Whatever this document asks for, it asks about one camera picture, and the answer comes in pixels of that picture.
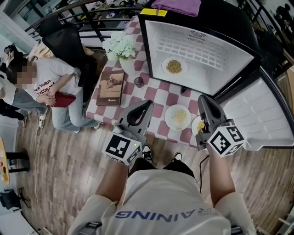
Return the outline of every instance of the white plate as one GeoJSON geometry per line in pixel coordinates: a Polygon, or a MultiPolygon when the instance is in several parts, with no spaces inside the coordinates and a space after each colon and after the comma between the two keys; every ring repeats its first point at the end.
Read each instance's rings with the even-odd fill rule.
{"type": "Polygon", "coordinates": [[[197,117],[195,117],[195,119],[192,122],[191,129],[192,129],[192,134],[194,136],[196,136],[198,134],[197,128],[198,128],[199,122],[201,122],[201,121],[202,121],[201,120],[201,117],[200,116],[197,116],[197,117]]]}
{"type": "Polygon", "coordinates": [[[172,130],[181,131],[189,126],[191,122],[191,113],[183,105],[173,105],[166,110],[164,118],[169,128],[172,130]],[[173,119],[173,116],[180,110],[183,110],[186,113],[186,118],[182,120],[181,123],[178,123],[173,119]]]}
{"type": "Polygon", "coordinates": [[[161,68],[163,70],[163,72],[165,74],[168,74],[168,75],[171,75],[171,76],[174,76],[174,77],[180,77],[180,76],[184,76],[188,73],[188,70],[189,70],[189,65],[187,64],[187,62],[185,62],[183,59],[179,58],[179,57],[176,57],[176,56],[169,56],[167,58],[165,58],[162,63],[161,63],[161,68]],[[171,73],[170,71],[168,71],[166,69],[168,63],[171,61],[171,60],[176,60],[178,62],[181,63],[181,68],[182,68],[182,71],[180,71],[179,73],[171,73]]]}

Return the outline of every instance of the checkered tablecloth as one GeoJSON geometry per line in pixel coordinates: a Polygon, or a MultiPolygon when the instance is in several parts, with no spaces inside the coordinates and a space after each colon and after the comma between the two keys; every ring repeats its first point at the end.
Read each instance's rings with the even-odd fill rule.
{"type": "MultiPolygon", "coordinates": [[[[87,116],[100,122],[114,124],[124,108],[141,100],[152,100],[154,101],[154,110],[147,134],[163,140],[196,146],[196,140],[191,131],[191,123],[183,131],[174,131],[166,125],[164,114],[170,106],[181,104],[189,109],[192,122],[198,115],[197,100],[201,94],[193,90],[186,90],[181,95],[181,86],[150,78],[138,17],[131,19],[125,32],[132,34],[136,41],[136,56],[134,58],[135,76],[127,76],[127,79],[124,81],[121,105],[119,107],[96,105],[98,82],[87,109],[87,116]],[[144,86],[142,88],[135,86],[134,79],[136,77],[144,79],[144,86]]],[[[121,65],[118,60],[108,61],[103,70],[121,70],[121,65]]]]}

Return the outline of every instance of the white shirt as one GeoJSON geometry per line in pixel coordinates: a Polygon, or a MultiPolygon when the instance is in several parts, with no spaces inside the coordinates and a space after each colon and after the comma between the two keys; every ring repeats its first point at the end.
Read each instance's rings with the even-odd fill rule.
{"type": "Polygon", "coordinates": [[[12,105],[16,87],[7,80],[7,76],[5,73],[0,71],[0,74],[4,76],[5,78],[3,79],[2,77],[0,77],[0,90],[3,89],[4,95],[5,95],[4,98],[2,99],[4,100],[5,103],[12,105]]]}
{"type": "Polygon", "coordinates": [[[94,195],[86,202],[68,235],[76,235],[88,222],[101,222],[100,235],[230,235],[238,225],[256,234],[242,199],[236,192],[207,206],[190,175],[169,170],[142,170],[127,181],[122,207],[94,195]]]}
{"type": "Polygon", "coordinates": [[[28,92],[34,100],[39,95],[43,95],[50,90],[50,87],[63,75],[73,74],[72,78],[60,88],[60,92],[76,95],[82,88],[78,87],[80,70],[68,65],[61,59],[50,57],[41,58],[36,62],[37,81],[32,84],[26,92],[28,92]]]}

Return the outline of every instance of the brown book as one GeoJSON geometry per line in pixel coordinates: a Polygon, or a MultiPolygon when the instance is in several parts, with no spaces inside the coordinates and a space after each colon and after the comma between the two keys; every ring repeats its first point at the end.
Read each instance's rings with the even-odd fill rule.
{"type": "Polygon", "coordinates": [[[104,71],[98,88],[97,105],[120,106],[124,71],[104,71]]]}

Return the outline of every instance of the food on plate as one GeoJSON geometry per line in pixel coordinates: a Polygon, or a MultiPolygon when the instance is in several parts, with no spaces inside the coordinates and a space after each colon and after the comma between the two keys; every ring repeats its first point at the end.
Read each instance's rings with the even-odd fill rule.
{"type": "Polygon", "coordinates": [[[171,60],[168,64],[166,69],[170,72],[170,73],[179,73],[182,71],[181,68],[181,63],[178,62],[177,60],[171,60]]]}
{"type": "Polygon", "coordinates": [[[205,128],[205,124],[204,124],[204,122],[201,121],[201,122],[199,122],[199,124],[197,126],[197,133],[203,128],[205,128]]]}
{"type": "Polygon", "coordinates": [[[187,113],[185,110],[180,109],[178,110],[171,119],[173,119],[176,123],[182,123],[185,121],[187,117],[187,113]]]}

